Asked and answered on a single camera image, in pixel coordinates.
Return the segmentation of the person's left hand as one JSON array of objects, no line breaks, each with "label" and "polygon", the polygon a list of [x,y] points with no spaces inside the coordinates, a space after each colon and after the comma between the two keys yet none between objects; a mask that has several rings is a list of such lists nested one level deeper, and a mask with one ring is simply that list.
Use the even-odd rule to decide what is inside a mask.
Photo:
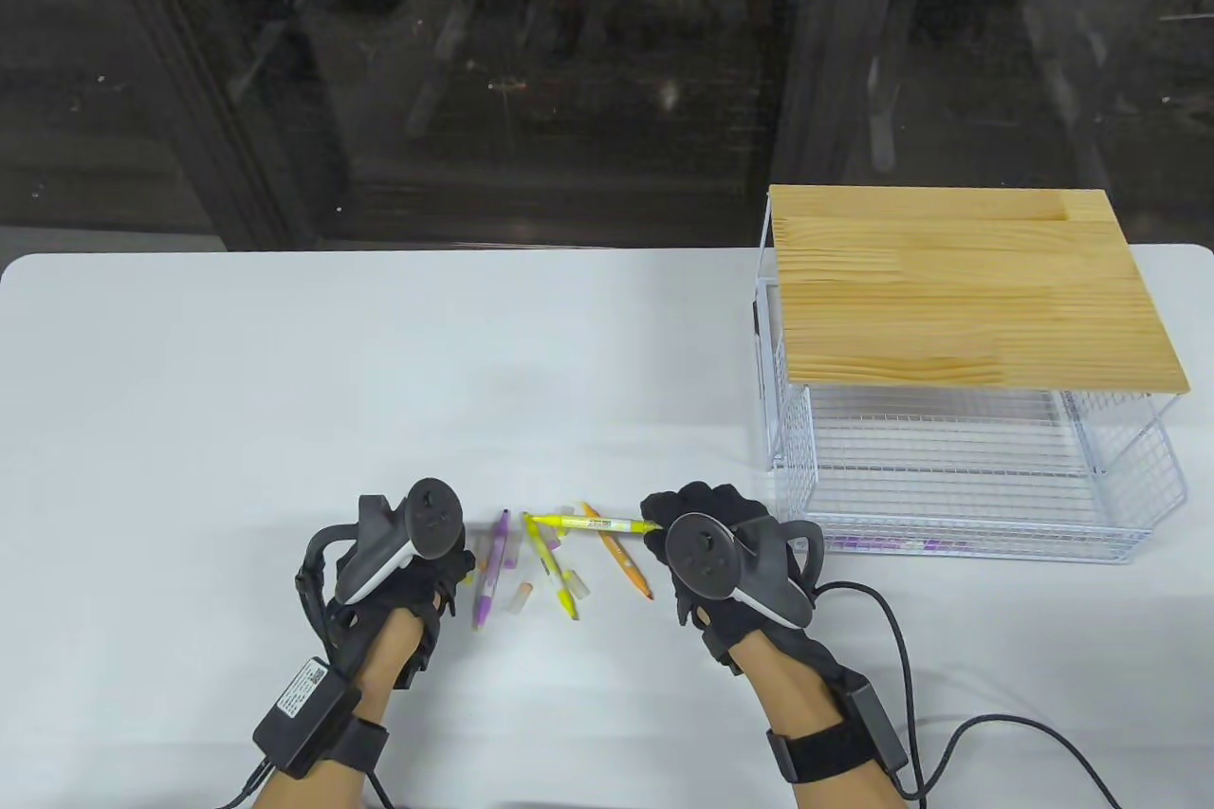
[{"label": "person's left hand", "polygon": [[455,613],[458,584],[473,568],[467,531],[459,531],[455,544],[442,558],[429,561],[416,555],[392,571],[359,602],[344,606],[334,598],[322,596],[322,572],[325,568],[322,551],[335,542],[353,541],[354,530],[354,524],[334,524],[312,537],[304,565],[295,576],[296,592],[328,662],[348,681],[364,671],[371,645],[395,610],[404,610],[419,618],[422,624],[420,644],[395,675],[395,690],[407,690],[418,674],[429,669],[441,634],[442,613]]}]

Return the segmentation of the person's right hand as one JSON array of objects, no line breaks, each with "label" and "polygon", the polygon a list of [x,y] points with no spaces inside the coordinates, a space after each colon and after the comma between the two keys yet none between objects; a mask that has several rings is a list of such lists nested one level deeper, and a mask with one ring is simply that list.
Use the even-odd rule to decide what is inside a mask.
[{"label": "person's right hand", "polygon": [[782,524],[732,485],[704,481],[649,494],[640,508],[646,522],[658,526],[643,542],[671,571],[679,623],[700,632],[711,658],[741,673],[731,649],[762,633],[832,692],[867,688],[858,671],[846,669],[807,634],[826,561],[818,524]]}]

